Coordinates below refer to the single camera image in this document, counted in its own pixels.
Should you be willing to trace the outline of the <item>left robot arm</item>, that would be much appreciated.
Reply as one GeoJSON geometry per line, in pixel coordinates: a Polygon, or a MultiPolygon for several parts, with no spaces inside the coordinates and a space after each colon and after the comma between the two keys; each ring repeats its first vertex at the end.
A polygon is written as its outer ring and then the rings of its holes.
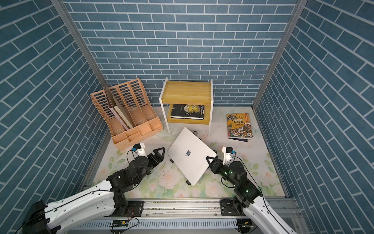
{"type": "Polygon", "coordinates": [[[64,234],[91,220],[106,216],[127,215],[130,211],[125,193],[135,189],[144,177],[165,158],[161,147],[146,155],[143,148],[127,168],[119,170],[97,185],[68,198],[46,204],[31,205],[24,221],[24,234],[64,234]]]}

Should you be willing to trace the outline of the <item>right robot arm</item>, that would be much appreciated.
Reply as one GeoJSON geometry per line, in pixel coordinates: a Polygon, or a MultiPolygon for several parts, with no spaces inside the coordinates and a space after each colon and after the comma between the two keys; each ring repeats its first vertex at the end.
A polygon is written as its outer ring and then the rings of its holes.
{"type": "Polygon", "coordinates": [[[236,212],[245,214],[265,234],[295,234],[292,229],[269,205],[260,189],[247,177],[241,161],[223,164],[217,157],[206,157],[214,174],[234,186],[233,206],[236,212]]]}

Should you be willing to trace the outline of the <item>silver laptop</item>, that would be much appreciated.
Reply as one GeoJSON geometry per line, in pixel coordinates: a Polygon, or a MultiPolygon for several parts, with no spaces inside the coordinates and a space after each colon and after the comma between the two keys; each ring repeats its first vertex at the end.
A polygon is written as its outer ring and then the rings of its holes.
{"type": "Polygon", "coordinates": [[[209,165],[206,157],[216,157],[217,153],[202,142],[193,132],[184,128],[171,147],[168,156],[174,161],[191,186],[203,176],[209,165]]]}

